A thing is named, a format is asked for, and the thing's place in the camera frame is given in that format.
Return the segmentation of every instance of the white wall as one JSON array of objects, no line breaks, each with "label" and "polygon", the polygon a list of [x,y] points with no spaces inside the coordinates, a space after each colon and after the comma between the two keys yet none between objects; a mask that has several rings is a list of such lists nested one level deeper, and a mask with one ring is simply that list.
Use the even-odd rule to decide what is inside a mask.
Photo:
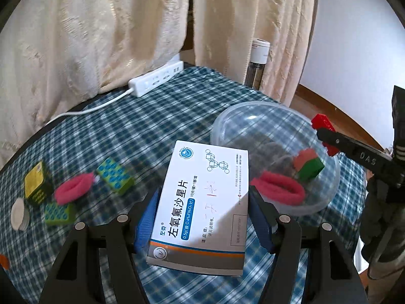
[{"label": "white wall", "polygon": [[300,83],[392,145],[391,97],[405,88],[405,29],[386,0],[319,0]]}]

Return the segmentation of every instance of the red sponge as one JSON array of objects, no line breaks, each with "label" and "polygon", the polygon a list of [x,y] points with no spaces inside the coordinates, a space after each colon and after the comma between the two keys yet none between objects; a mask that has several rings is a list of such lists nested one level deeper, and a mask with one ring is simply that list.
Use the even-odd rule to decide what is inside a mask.
[{"label": "red sponge", "polygon": [[250,184],[256,186],[261,195],[286,205],[300,205],[305,198],[305,190],[301,184],[290,177],[270,171],[264,171],[259,178],[252,179]]},{"label": "red sponge", "polygon": [[72,202],[90,190],[94,182],[94,174],[81,174],[64,182],[55,191],[55,199],[58,205],[62,206]]}]

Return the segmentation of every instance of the screw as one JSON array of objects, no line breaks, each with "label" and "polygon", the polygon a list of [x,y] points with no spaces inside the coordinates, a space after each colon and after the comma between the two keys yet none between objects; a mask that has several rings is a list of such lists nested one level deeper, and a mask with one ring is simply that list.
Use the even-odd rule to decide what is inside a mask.
[{"label": "screw", "polygon": [[119,215],[119,216],[117,217],[117,220],[118,220],[120,223],[124,223],[124,222],[126,222],[126,221],[128,220],[128,216],[127,216],[127,215]]},{"label": "screw", "polygon": [[279,219],[280,219],[280,221],[282,221],[283,223],[289,223],[290,220],[291,220],[291,218],[290,218],[289,216],[287,216],[287,215],[281,215],[281,216],[279,217]]},{"label": "screw", "polygon": [[86,226],[85,223],[83,223],[83,222],[78,222],[78,223],[74,226],[74,228],[75,228],[76,230],[80,231],[80,230],[83,230],[85,226]]},{"label": "screw", "polygon": [[332,225],[330,225],[329,223],[323,223],[323,224],[322,224],[322,228],[323,228],[325,231],[331,231],[331,230],[332,230]]}]

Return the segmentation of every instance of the green sponge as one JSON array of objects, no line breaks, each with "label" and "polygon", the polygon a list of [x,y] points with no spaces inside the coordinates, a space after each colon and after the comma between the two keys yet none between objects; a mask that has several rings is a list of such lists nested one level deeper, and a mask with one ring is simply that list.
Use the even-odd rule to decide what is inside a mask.
[{"label": "green sponge", "polygon": [[134,179],[113,159],[107,158],[98,168],[97,173],[118,195],[123,195],[133,184]]},{"label": "green sponge", "polygon": [[56,202],[45,206],[45,223],[47,225],[73,224],[76,219],[76,209],[72,203],[59,206]]},{"label": "green sponge", "polygon": [[301,181],[307,181],[315,178],[324,168],[322,161],[319,158],[311,159],[302,166],[298,172],[298,178]]}]

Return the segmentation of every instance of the bottle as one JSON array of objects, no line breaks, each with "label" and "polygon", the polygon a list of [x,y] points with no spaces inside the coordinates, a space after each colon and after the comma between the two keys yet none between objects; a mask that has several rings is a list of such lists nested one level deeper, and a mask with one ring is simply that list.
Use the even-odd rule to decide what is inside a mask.
[{"label": "bottle", "polygon": [[269,51],[270,42],[253,39],[245,86],[259,90]]}]

